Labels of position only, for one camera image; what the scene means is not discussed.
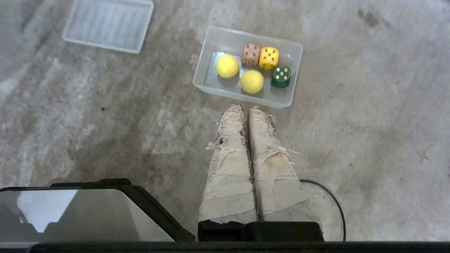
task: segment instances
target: plastic tray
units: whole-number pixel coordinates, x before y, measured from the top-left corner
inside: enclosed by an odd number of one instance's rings
[[[75,0],[63,39],[137,54],[152,12],[150,0]]]
[[[251,69],[242,67],[241,62],[243,47],[248,43],[255,43],[261,47],[274,46],[279,49],[279,66],[288,66],[292,71],[291,82],[288,87],[273,88],[270,85],[270,72],[256,68],[264,75],[263,90],[255,95],[248,95],[241,90],[240,77],[246,70]],[[298,42],[210,26],[203,42],[193,84],[206,93],[273,108],[284,108],[291,105],[294,97],[302,51],[303,45]],[[235,78],[223,79],[217,75],[216,61],[224,54],[233,54],[238,58],[240,71]]]

